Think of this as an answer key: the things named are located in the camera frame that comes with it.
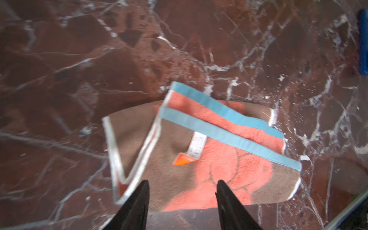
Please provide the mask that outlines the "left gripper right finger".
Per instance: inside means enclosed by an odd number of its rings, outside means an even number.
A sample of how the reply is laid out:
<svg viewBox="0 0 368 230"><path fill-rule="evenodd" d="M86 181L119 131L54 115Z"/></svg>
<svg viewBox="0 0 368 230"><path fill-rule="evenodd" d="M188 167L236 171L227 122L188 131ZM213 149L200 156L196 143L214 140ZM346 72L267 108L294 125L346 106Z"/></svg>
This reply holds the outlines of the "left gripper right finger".
<svg viewBox="0 0 368 230"><path fill-rule="evenodd" d="M215 193L222 230L261 230L228 185L219 180Z"/></svg>

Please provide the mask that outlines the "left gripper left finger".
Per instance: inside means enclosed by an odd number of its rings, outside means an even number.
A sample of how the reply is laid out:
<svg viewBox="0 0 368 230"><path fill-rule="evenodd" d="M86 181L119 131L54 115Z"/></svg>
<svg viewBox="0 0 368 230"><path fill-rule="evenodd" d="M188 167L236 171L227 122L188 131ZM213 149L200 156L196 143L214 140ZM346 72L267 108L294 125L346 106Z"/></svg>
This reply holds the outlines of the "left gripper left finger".
<svg viewBox="0 0 368 230"><path fill-rule="evenodd" d="M143 180L103 230L145 230L150 186Z"/></svg>

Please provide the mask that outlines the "red orange towel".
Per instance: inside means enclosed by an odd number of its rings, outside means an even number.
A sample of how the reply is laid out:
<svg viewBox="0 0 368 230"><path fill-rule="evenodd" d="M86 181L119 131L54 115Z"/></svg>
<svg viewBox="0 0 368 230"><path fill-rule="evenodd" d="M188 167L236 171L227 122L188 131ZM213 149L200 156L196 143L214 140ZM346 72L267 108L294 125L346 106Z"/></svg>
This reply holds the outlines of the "red orange towel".
<svg viewBox="0 0 368 230"><path fill-rule="evenodd" d="M173 82L164 100L104 117L115 203L144 180L153 211L214 208L219 180L244 205L291 199L302 165L284 154L274 115Z"/></svg>

